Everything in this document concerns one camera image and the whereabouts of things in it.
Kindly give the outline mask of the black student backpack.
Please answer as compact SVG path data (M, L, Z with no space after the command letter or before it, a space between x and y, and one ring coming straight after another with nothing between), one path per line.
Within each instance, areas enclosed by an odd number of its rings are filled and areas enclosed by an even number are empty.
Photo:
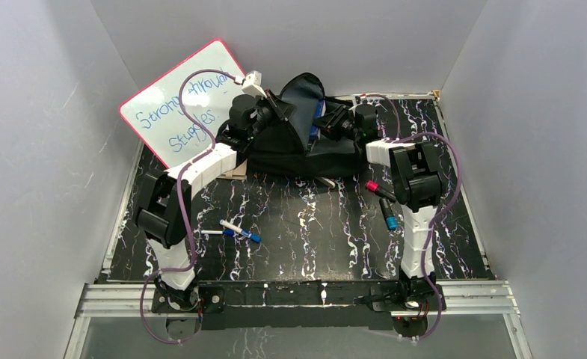
M268 127L253 143L244 160L255 172L291 177L340 178L358 174L368 167L366 156L352 141L332 141L322 136L309 152L307 142L313 115L320 100L352 105L326 96L324 85L312 73L290 80L278 94L296 105L292 120Z

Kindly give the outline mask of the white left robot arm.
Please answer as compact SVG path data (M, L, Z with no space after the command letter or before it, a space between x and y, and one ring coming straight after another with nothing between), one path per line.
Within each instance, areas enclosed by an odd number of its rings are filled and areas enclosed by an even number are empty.
M170 301L179 310L193 310L200 299L198 289L191 286L197 259L191 227L193 197L220 175L238 167L258 136L270 126L292 120L296 109L296 105L272 93L263 98L237 96L213 144L175 168L145 175L132 217L158 262L151 276L172 289Z

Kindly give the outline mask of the blue orange paperback book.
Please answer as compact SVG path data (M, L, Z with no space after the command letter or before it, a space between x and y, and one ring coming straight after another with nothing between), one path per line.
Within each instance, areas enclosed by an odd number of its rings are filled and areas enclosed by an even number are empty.
M318 105L316 106L316 110L313 115L313 119L315 120L317 118L324 116L325 111L326 111L325 101L320 100ZM309 139L307 142L307 150L309 152L314 148L316 142L320 139L320 137L321 137L321 131L320 131L319 127L317 125L315 125L314 123L312 123L311 128L310 128Z

